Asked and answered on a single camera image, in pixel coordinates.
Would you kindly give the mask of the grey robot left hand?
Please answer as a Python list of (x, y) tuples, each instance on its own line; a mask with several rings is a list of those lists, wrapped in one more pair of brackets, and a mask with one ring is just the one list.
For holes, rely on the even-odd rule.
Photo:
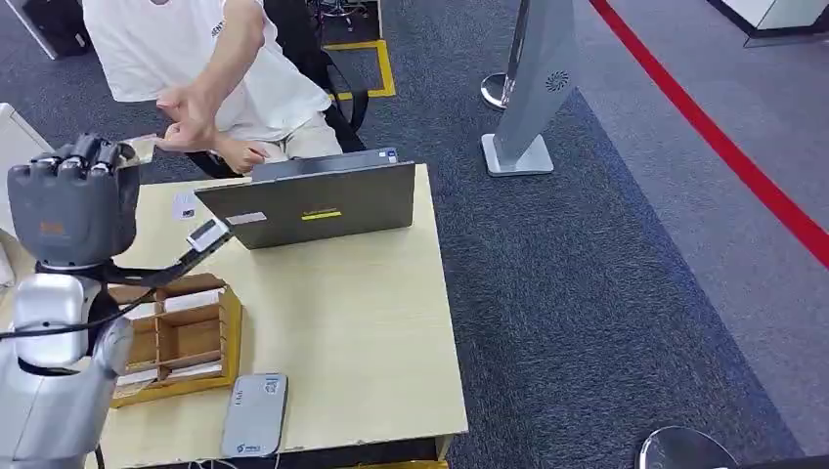
[(18, 240), (39, 264), (59, 269), (99, 265), (126, 251), (137, 233), (139, 189), (136, 150), (96, 134), (7, 172)]

